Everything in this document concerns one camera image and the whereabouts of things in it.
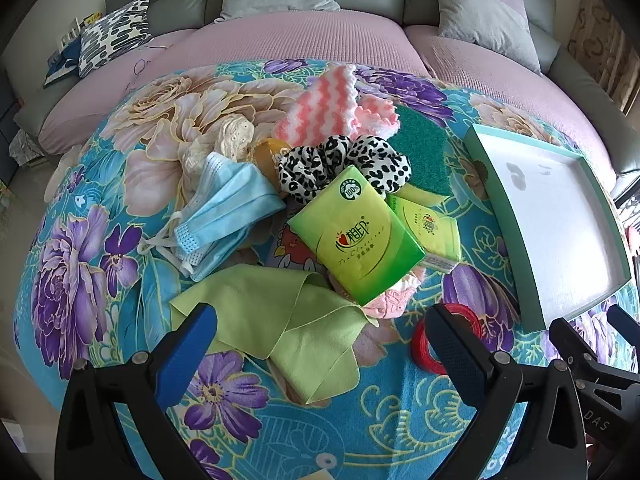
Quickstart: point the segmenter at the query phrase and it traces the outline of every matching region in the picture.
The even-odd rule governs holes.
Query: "blue floral blanket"
[[[286,93],[270,94],[279,88],[275,79],[305,88],[325,66],[285,59],[169,74],[133,91],[92,135],[42,218],[15,306],[15,344],[54,406],[62,405],[76,358],[95,366],[123,363],[154,348],[172,328],[168,300],[191,282],[158,254],[139,255],[136,246],[184,205],[190,183],[180,147],[225,112],[256,124],[273,121],[290,103]],[[458,220],[464,262],[446,276],[428,271],[402,317],[362,331],[354,345],[360,384],[347,394],[300,406],[269,362],[236,351],[206,356],[167,415],[212,478],[296,480],[320,468],[336,479],[428,478],[474,415],[447,376],[425,373],[410,358],[414,327],[437,301],[471,307],[492,351],[532,365],[556,355],[546,333],[522,333],[504,241],[463,137],[471,124],[483,123],[578,147],[548,124],[474,91],[369,66],[359,66],[356,76],[360,92],[405,104],[446,131],[452,196],[440,211]],[[251,83],[253,98],[239,104],[230,97],[262,79],[271,83]],[[239,258],[302,267],[306,257],[288,243],[291,237],[286,228],[274,229]],[[635,355],[607,323],[613,301],[638,318],[638,295],[629,284],[572,325],[600,362],[630,369]],[[504,463],[523,410],[514,410],[486,476]],[[143,471],[159,478],[126,407],[118,413]]]

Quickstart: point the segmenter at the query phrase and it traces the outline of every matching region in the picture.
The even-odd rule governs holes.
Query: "red tape roll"
[[[445,303],[444,306],[450,313],[464,317],[469,322],[471,330],[476,337],[481,337],[482,327],[480,326],[480,320],[473,310],[459,303]],[[442,363],[429,352],[429,341],[424,333],[424,318],[415,327],[414,336],[411,339],[411,357],[414,359],[415,364],[425,372],[447,375]]]

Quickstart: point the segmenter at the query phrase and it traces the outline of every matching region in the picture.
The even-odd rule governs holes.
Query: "green tissue pack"
[[[389,195],[386,202],[424,249],[422,265],[449,274],[462,261],[460,232],[455,218],[395,195]]]
[[[396,284],[424,257],[355,166],[347,167],[289,226],[360,305]]]

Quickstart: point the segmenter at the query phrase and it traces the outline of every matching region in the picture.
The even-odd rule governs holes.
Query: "blue face mask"
[[[256,166],[212,152],[193,198],[155,237],[141,240],[138,252],[148,253],[155,247],[181,272],[199,282],[238,248],[257,221],[284,207]],[[178,226],[166,238],[176,219]]]

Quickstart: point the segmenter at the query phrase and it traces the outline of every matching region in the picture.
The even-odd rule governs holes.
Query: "purple flower print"
[[[271,59],[264,64],[264,71],[267,74],[282,74],[283,72],[292,72],[308,66],[304,59]]]
[[[236,351],[204,357],[187,390],[200,402],[188,407],[184,423],[192,430],[213,426],[220,414],[226,430],[244,442],[257,438],[260,421],[241,408],[264,408],[268,391],[259,377],[242,373],[242,356]]]
[[[612,333],[612,327],[607,321],[607,310],[615,303],[616,297],[612,296],[602,302],[600,309],[592,308],[569,322],[585,343],[596,352],[598,362],[602,364],[609,363],[615,349],[616,339]],[[547,330],[540,335],[540,348],[549,361],[560,358],[558,350],[549,340]]]
[[[89,358],[94,337],[106,332],[107,278],[89,262],[102,246],[108,214],[92,205],[87,218],[69,214],[56,219],[40,251],[38,273],[31,289],[31,322],[36,345],[47,366],[58,363],[60,377],[71,377],[74,361]]]
[[[189,443],[189,449],[211,478],[215,478],[216,480],[233,480],[229,473],[216,467],[216,464],[220,461],[220,456],[212,447],[209,447],[204,440],[200,440],[199,438],[192,440]]]
[[[107,275],[107,286],[112,298],[116,297],[118,283],[129,288],[138,280],[138,262],[125,254],[137,246],[141,236],[142,229],[130,225],[120,238],[120,224],[117,224],[104,241],[104,252],[107,254],[100,259],[100,268]]]
[[[358,66],[356,77],[360,80],[356,86],[364,93],[384,99],[397,98],[441,128],[446,126],[445,120],[455,121],[453,110],[443,104],[447,96],[426,79],[406,72],[364,65]]]
[[[84,178],[84,166],[80,166],[77,170],[75,170],[71,174],[71,178],[69,179],[69,183],[66,185],[66,190],[69,193],[73,193],[80,181]]]
[[[469,264],[458,264],[442,279],[442,301],[464,304],[476,313],[482,342],[490,351],[511,351],[517,302],[495,278]]]

